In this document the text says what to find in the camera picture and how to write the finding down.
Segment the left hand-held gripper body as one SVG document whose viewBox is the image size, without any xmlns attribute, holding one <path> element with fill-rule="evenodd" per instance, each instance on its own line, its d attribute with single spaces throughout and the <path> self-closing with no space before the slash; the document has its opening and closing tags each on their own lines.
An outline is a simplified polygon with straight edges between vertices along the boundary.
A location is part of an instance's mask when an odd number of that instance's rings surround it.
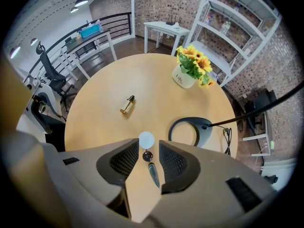
<svg viewBox="0 0 304 228">
<path fill-rule="evenodd" d="M 63 124 L 61 98 L 49 85 L 32 76 L 24 79 L 24 85 L 30 90 L 31 96 L 19 119 L 17 130 L 44 142 L 45 135 L 51 134 L 56 124 Z"/>
</svg>

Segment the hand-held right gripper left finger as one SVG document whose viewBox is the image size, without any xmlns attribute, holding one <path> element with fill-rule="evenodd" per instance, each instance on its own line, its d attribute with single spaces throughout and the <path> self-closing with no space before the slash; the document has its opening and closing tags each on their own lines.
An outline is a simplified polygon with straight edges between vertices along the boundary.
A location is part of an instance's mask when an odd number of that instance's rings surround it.
<svg viewBox="0 0 304 228">
<path fill-rule="evenodd" d="M 57 190 L 72 227 L 140 227 L 131 221 L 125 187 L 138 157 L 137 138 L 60 154 Z"/>
</svg>

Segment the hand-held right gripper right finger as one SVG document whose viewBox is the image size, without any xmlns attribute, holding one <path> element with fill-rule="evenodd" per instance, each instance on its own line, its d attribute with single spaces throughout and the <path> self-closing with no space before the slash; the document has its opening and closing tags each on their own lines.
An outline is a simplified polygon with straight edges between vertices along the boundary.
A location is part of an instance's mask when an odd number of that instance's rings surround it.
<svg viewBox="0 0 304 228">
<path fill-rule="evenodd" d="M 259 174 L 226 154 L 159 142 L 165 183 L 147 217 L 151 228 L 247 228 L 277 192 Z"/>
</svg>

